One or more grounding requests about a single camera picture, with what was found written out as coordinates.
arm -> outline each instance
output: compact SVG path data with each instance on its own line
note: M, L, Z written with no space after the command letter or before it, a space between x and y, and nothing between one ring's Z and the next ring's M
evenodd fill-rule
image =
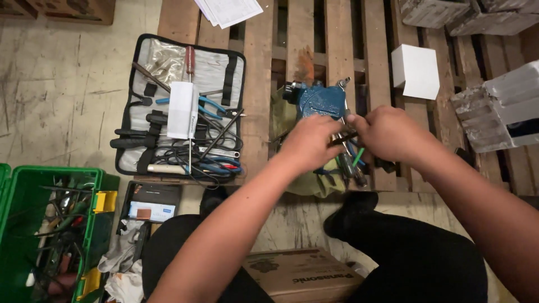
M401 109L350 117L375 155L404 162L432 184L519 301L538 301L539 211L488 182Z
M341 127L328 116L301 120L266 167L226 199L187 239L148 303L217 301L286 187L341 151L341 147L327 148L329 136Z

yellow latch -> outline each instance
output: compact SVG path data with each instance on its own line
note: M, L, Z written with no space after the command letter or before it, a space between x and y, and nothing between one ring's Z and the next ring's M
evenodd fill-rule
M84 288L82 289L82 295L77 296L77 301L82 300L87 294L99 288L101 272L98 271L97 267L94 267L86 275L82 276L80 280L84 281Z
M116 207L116 196L118 191L108 190L108 191L98 191L97 192L98 202L95 205L94 212L96 214L100 212L110 212L114 211Z

black tool case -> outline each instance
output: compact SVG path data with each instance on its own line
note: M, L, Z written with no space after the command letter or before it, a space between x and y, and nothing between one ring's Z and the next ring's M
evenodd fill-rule
M142 34L137 40L135 54L133 61L139 63L143 67L149 62L156 63L151 66L165 66L163 69L172 74L172 78L175 77L175 81L189 81L189 76L184 71L180 75L178 71L178 65L170 64L167 62L167 55L172 54L176 56L178 53L171 49L175 47L187 47L189 44L179 43L170 39L166 39L157 35ZM242 108L243 88L245 82L245 66L246 60L243 54L230 50L211 49L209 47L203 47L198 45L191 45L195 49L195 74L192 78L192 82L198 87L199 91L209 92L222 89L223 93L212 94L206 96L208 99L220 104L228 111L240 110ZM144 146L136 148L118 148L116 151L115 166L116 170L124 175L148 175L148 176L161 176L161 177L177 177L182 179L189 179L192 176L179 175L179 174L167 174L167 173L154 173L147 170L147 165L150 164L150 151L144 152L147 149L159 149L159 146L164 145L163 140L171 140L164 135L159 137L159 133L166 134L163 126L159 129L151 129L151 125L146 121L146 115L155 111L163 112L167 114L168 104L157 104L155 101L162 98L168 98L170 94L163 88L155 85L152 81L146 79L136 69L131 69L129 77L129 96L126 107L123 111L122 130L150 130L151 135L146 135L144 138ZM199 103L204 106L205 109L215 113L216 109L205 103ZM219 122L224 126L230 121L229 118L223 118ZM204 124L205 121L199 117L198 124ZM239 118L234 125L230 128L236 135L240 136L240 123ZM195 133L195 139L210 139L215 137L215 130L212 130L212 134L208 135L206 131L197 131ZM120 135L120 139L128 139L128 135ZM240 151L242 143L239 141L232 142L226 141L227 147L233 151ZM217 181L228 182L235 178L235 174L229 176L223 175L217 177ZM215 183L215 179L207 176L196 177L198 181L210 181Z

green wire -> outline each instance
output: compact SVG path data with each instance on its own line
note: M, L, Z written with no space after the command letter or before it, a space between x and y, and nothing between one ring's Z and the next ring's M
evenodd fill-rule
M357 152L357 156L356 158L354 159L354 162L352 163L352 166L353 167L356 167L357 163L360 161L360 157L361 155L363 154L363 152L365 151L365 148L362 147L360 148L360 150Z

green toolbox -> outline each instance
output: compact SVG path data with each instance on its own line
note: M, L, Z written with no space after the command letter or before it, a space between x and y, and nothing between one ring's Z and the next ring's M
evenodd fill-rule
M120 178L99 168L19 166L10 172L0 163L2 301L41 302L53 295L96 301L104 292L106 275L97 264L108 250Z

